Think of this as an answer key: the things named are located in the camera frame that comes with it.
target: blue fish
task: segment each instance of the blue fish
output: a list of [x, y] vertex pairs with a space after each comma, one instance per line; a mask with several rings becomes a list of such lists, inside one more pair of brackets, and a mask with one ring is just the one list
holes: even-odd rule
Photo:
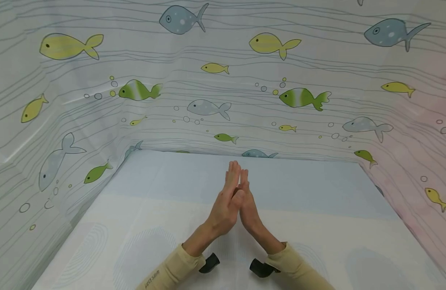
[[267, 156], [265, 153], [257, 149], [247, 150], [246, 152], [242, 153], [242, 156], [244, 157], [258, 157], [258, 158], [273, 158], [276, 155], [278, 155], [278, 153], [273, 153], [272, 155]]
[[365, 38], [376, 46], [383, 48], [390, 48], [402, 41], [405, 42], [405, 49], [410, 50], [410, 40], [424, 28], [427, 28], [430, 23], [425, 23], [413, 28], [407, 34], [407, 27], [405, 21], [396, 18], [385, 19], [365, 32]]
[[208, 3], [204, 4], [197, 16], [183, 6], [170, 6], [160, 17], [159, 23], [171, 33], [185, 34], [187, 31], [190, 31], [197, 22], [205, 32], [204, 24], [202, 24], [202, 15], [208, 5]]

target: mattress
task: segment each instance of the mattress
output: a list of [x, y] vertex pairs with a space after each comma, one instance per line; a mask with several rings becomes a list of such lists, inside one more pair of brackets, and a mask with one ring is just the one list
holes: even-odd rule
[[[33, 290], [134, 289], [208, 216], [231, 160], [249, 169], [266, 227], [337, 290], [446, 290], [446, 280], [358, 164], [136, 151], [95, 199]], [[180, 289], [284, 289], [254, 275], [262, 248], [238, 221], [220, 260]]]

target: cartoon fish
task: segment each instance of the cartoon fish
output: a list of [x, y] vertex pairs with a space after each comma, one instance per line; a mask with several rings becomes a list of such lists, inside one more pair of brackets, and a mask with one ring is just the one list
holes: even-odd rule
[[289, 107], [297, 108], [313, 104], [317, 111], [322, 111], [323, 103], [329, 102], [331, 92], [325, 91], [314, 98], [308, 89], [295, 88], [280, 94], [280, 100]]
[[282, 60], [286, 59], [287, 49], [293, 49], [299, 45], [302, 40], [300, 39], [292, 39], [288, 42], [281, 43], [278, 37], [275, 34], [271, 34], [268, 32], [260, 33], [250, 40], [250, 47], [258, 53], [268, 54], [279, 51], [280, 57]]
[[141, 119], [139, 119], [139, 120], [131, 121], [131, 122], [130, 122], [130, 125], [131, 125], [131, 126], [136, 126], [137, 124], [141, 123], [141, 121], [142, 121], [143, 119], [147, 119], [147, 117], [144, 116], [143, 118], [141, 118]]
[[373, 156], [370, 152], [367, 152], [366, 150], [359, 150], [355, 151], [354, 154], [360, 158], [365, 159], [366, 161], [370, 162], [370, 169], [373, 167], [373, 165], [378, 165], [378, 162], [376, 162], [375, 159], [373, 159]]
[[281, 130], [281, 131], [289, 131], [289, 130], [292, 130], [292, 131], [296, 132], [296, 131], [295, 131], [296, 128], [297, 128], [297, 126], [282, 125], [282, 126], [280, 127], [280, 130]]
[[44, 98], [44, 94], [41, 94], [39, 98], [28, 103], [27, 106], [25, 106], [25, 109], [23, 109], [21, 122], [30, 122], [36, 118], [43, 107], [43, 103], [49, 103], [46, 98]]
[[128, 98], [135, 101], [142, 101], [147, 98], [157, 98], [160, 97], [160, 90], [162, 89], [162, 84], [158, 83], [154, 85], [149, 91], [142, 82], [137, 79], [132, 79], [122, 86], [118, 92], [118, 96], [122, 98]]
[[108, 160], [105, 165], [94, 167], [88, 172], [88, 174], [86, 174], [85, 184], [92, 183], [98, 180], [104, 174], [104, 171], [106, 171], [106, 169], [112, 169], [112, 168], [113, 167], [112, 165], [110, 165], [110, 163], [108, 163]]
[[159, 23], [171, 33], [185, 34], [197, 22], [205, 32], [204, 24], [202, 24], [202, 15], [204, 15], [208, 5], [208, 3], [205, 3], [199, 10], [197, 16], [183, 6], [170, 6], [160, 17]]
[[219, 64], [204, 64], [201, 68], [201, 70], [206, 71], [207, 73], [221, 73], [222, 71], [224, 71], [225, 73], [229, 74], [228, 71], [228, 65], [227, 66], [222, 66]]
[[90, 57], [99, 60], [99, 55], [94, 48], [101, 45], [103, 40], [102, 34], [95, 34], [84, 44], [67, 34], [51, 33], [43, 38], [39, 52], [52, 59], [64, 60], [74, 58], [84, 51]]
[[381, 88], [385, 91], [390, 91], [393, 93], [407, 93], [409, 98], [411, 98], [411, 94], [416, 91], [415, 89], [410, 89], [405, 83], [400, 82], [387, 83], [381, 86]]
[[429, 200], [436, 204], [439, 204], [440, 207], [442, 208], [442, 212], [444, 212], [446, 209], [446, 203], [440, 200], [440, 195], [437, 192], [437, 190], [427, 187], [424, 189], [424, 191], [426, 192], [426, 195], [429, 198]]
[[231, 141], [234, 144], [236, 144], [236, 140], [239, 138], [239, 137], [231, 137], [230, 135], [227, 134], [217, 134], [214, 137], [218, 141], [223, 141], [223, 142]]
[[265, 153], [257, 149], [247, 150], [246, 152], [242, 153], [242, 156], [244, 157], [258, 157], [258, 158], [273, 158], [276, 155], [278, 155], [278, 153], [273, 153], [272, 155], [267, 156]]
[[43, 191], [55, 179], [57, 171], [62, 165], [65, 154], [79, 154], [86, 152], [85, 149], [72, 147], [75, 137], [72, 133], [68, 133], [62, 139], [62, 149], [54, 150], [44, 160], [39, 171], [39, 189]]
[[425, 23], [413, 28], [410, 33], [407, 34], [407, 27], [405, 21], [396, 18], [385, 19], [372, 28], [369, 28], [364, 34], [365, 38], [376, 46], [382, 46], [383, 48], [390, 48], [402, 41], [405, 42], [405, 49], [410, 51], [410, 41], [424, 28], [427, 28], [430, 23]]
[[379, 139], [379, 142], [381, 143], [384, 140], [384, 134], [382, 132], [390, 132], [392, 129], [394, 129], [394, 127], [389, 124], [381, 124], [377, 126], [372, 119], [367, 117], [358, 117], [348, 123], [345, 123], [342, 128], [349, 132], [374, 131]]
[[229, 121], [229, 115], [226, 113], [231, 108], [231, 103], [224, 103], [220, 107], [207, 100], [195, 100], [188, 106], [188, 111], [201, 116], [208, 116], [220, 113], [223, 118]]

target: fish fin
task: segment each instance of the fish fin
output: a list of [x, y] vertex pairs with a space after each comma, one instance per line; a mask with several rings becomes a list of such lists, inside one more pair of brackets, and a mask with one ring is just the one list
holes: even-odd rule
[[208, 5], [209, 5], [208, 3], [205, 3], [204, 6], [202, 6], [202, 8], [199, 10], [199, 13], [197, 14], [197, 20], [196, 20], [196, 22], [199, 24], [199, 26], [204, 32], [205, 32], [205, 27], [204, 24], [202, 24], [202, 15], [204, 15], [205, 9], [207, 9]]
[[412, 40], [412, 38], [416, 34], [418, 34], [421, 30], [427, 28], [429, 25], [431, 25], [431, 23], [421, 24], [418, 27], [413, 28], [412, 31], [410, 31], [410, 33], [407, 35], [407, 39], [405, 40], [405, 49], [407, 50], [407, 52], [410, 51], [410, 41]]
[[218, 111], [220, 114], [225, 118], [226, 120], [230, 121], [228, 113], [226, 113], [227, 110], [231, 108], [231, 103], [224, 103], [219, 108]]
[[96, 60], [99, 60], [99, 55], [95, 51], [95, 47], [101, 45], [102, 41], [104, 40], [103, 34], [95, 34], [88, 38], [85, 45], [85, 52], [88, 53], [88, 55]]

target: light blue surface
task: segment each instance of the light blue surface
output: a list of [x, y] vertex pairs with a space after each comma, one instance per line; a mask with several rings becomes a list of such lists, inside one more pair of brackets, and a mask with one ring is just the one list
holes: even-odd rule
[[[361, 167], [345, 162], [143, 150], [132, 152], [114, 177], [123, 181], [110, 182], [107, 188], [119, 195], [212, 204], [232, 160], [249, 170], [259, 209], [399, 219]], [[148, 186], [138, 188], [138, 183]]]

